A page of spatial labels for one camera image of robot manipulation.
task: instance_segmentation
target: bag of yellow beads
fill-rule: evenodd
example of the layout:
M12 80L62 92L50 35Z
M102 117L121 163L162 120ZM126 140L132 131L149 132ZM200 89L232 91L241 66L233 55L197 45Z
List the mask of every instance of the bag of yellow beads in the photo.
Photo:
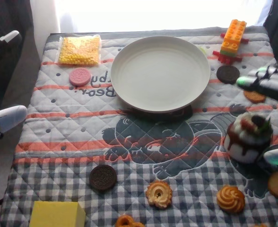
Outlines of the bag of yellow beads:
M58 63L95 66L99 64L101 49L100 35L82 37L61 37Z

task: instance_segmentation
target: checkered fabric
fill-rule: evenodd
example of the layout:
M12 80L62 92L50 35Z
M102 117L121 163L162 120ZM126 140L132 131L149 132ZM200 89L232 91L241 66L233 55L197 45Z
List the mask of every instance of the checkered fabric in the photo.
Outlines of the checkered fabric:
M89 68L92 79L84 87L69 83L73 68L54 63L59 42L49 39L16 147L0 226L28 226L34 201L42 200L77 201L86 212L87 227L114 226L123 214L147 227L278 227L278 199L267 190L273 170L263 162L241 165L222 146L228 125L245 111L270 116L273 143L278 144L278 102L267 98L253 105L242 90L217 80L221 64L212 52L220 49L224 31L170 34L203 48L211 66L209 85L197 102L171 115L178 121L136 114L111 86L115 56L149 32L101 35L102 63ZM243 61L234 64L242 75L275 62L266 32L247 28L244 38L250 41L240 47ZM89 185L90 172L100 164L117 173L117 184L105 193ZM173 190L172 205L165 210L150 206L145 197L154 180ZM217 205L216 194L225 184L237 185L245 194L242 213L229 215Z

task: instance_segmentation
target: plate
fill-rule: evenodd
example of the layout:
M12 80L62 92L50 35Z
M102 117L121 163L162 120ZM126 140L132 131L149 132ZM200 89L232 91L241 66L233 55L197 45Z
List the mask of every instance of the plate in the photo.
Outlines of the plate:
M189 105L204 91L209 78L209 62L202 51L170 36L134 41L118 53L111 69L117 95L151 113L167 113Z

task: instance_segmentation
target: orange building block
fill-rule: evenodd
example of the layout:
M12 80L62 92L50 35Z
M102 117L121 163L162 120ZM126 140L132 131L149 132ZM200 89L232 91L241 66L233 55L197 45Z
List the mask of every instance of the orange building block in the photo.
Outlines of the orange building block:
M231 54L237 54L245 27L245 21L232 20L224 36L221 50Z

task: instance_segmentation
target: chocolate sauce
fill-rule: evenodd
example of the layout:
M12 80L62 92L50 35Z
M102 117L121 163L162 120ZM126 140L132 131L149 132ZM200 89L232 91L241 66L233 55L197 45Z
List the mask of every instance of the chocolate sauce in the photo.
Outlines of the chocolate sauce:
M230 128L233 126L234 123L230 124L230 126L227 129L227 134L229 136L229 145L228 145L228 150L231 148L233 144L238 144L239 146L242 147L242 156L245 156L247 151L249 149L253 149L259 153L259 155L256 157L255 161L258 159L260 155L262 155L263 151L268 148L271 144L271 139L269 139L267 142L260 144L260 145L252 145L252 144L247 144L244 141L240 140L239 135L234 133Z

